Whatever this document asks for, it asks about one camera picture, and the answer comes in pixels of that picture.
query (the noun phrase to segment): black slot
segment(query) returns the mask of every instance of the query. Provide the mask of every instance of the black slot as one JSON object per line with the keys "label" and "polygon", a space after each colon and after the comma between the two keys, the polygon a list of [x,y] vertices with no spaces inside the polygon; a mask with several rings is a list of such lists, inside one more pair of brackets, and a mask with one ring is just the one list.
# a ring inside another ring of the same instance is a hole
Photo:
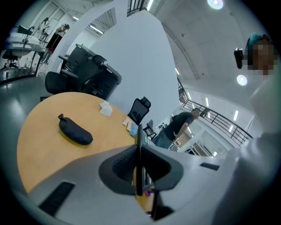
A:
{"label": "black slot", "polygon": [[62,182],[39,206],[44,212],[54,216],[59,207],[70,194],[75,184],[69,182]]}
{"label": "black slot", "polygon": [[213,164],[209,164],[209,163],[202,163],[200,166],[201,167],[206,167],[208,169],[215,170],[215,171],[217,171],[219,169],[219,167],[220,167],[218,165],[213,165]]}

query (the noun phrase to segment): black mesh chair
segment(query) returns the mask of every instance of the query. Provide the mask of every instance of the black mesh chair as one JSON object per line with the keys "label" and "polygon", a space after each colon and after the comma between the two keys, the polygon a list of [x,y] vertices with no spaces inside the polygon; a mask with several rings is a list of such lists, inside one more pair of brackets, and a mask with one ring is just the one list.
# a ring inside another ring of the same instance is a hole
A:
{"label": "black mesh chair", "polygon": [[150,107],[151,103],[146,97],[143,97],[141,100],[136,98],[128,117],[130,117],[136,125],[139,125],[145,115],[148,114]]}
{"label": "black mesh chair", "polygon": [[48,72],[45,79],[46,90],[51,94],[69,91],[83,92],[87,85],[91,85],[91,82],[88,81],[104,70],[101,66],[106,61],[102,56],[95,55],[81,63],[73,72],[70,72],[63,69],[69,61],[62,56],[59,56],[59,58],[63,60],[60,74]]}

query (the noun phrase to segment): round wooden table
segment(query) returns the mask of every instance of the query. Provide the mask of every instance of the round wooden table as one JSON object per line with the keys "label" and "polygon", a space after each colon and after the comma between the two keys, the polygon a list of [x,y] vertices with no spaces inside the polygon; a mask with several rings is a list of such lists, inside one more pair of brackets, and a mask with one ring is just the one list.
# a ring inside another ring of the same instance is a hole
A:
{"label": "round wooden table", "polygon": [[[95,96],[68,92],[53,95],[38,104],[26,118],[17,149],[18,170],[27,193],[66,164],[80,157],[133,145],[135,140],[122,124],[127,115],[112,106],[110,117],[100,114]],[[93,136],[90,145],[79,145],[60,130],[64,114]]]}

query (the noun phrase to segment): light fixture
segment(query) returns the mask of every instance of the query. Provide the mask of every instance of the light fixture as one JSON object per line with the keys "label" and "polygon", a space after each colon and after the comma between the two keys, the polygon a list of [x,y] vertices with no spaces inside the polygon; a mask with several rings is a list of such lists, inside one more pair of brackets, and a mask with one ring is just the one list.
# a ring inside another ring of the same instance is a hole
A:
{"label": "light fixture", "polygon": [[222,0],[208,0],[208,4],[213,9],[221,9],[223,7]]}
{"label": "light fixture", "polygon": [[248,81],[244,75],[239,75],[239,76],[237,76],[237,82],[238,82],[238,84],[245,86]]}
{"label": "light fixture", "polygon": [[187,92],[187,95],[188,95],[189,100],[192,100],[189,92]]}
{"label": "light fixture", "polygon": [[206,105],[207,105],[207,107],[209,107],[209,100],[208,100],[208,98],[206,98]]}
{"label": "light fixture", "polygon": [[176,73],[179,75],[180,73],[179,73],[179,71],[177,70],[177,68],[175,67],[175,69],[176,69]]}
{"label": "light fixture", "polygon": [[150,0],[150,1],[149,1],[149,3],[148,3],[148,11],[150,10],[150,7],[151,7],[153,1],[154,1],[154,0]]}
{"label": "light fixture", "polygon": [[234,115],[234,118],[233,118],[233,120],[234,120],[234,121],[236,121],[236,119],[237,119],[237,116],[238,116],[238,111],[236,110],[236,111],[235,111],[235,115]]}
{"label": "light fixture", "polygon": [[94,26],[90,25],[91,28],[93,28],[94,30],[98,31],[101,34],[104,34],[102,31],[100,31],[99,29],[95,28]]}
{"label": "light fixture", "polygon": [[231,127],[229,128],[229,132],[231,132],[231,131],[232,131],[232,128],[233,128],[233,125],[231,125]]}

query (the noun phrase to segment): gray floor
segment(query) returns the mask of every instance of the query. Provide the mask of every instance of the gray floor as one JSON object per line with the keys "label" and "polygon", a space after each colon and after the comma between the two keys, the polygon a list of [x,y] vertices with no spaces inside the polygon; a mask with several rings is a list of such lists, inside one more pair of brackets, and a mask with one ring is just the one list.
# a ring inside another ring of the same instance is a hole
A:
{"label": "gray floor", "polygon": [[18,173],[17,142],[21,127],[40,103],[40,96],[50,96],[45,76],[25,78],[0,86],[0,166],[12,188],[25,192]]}

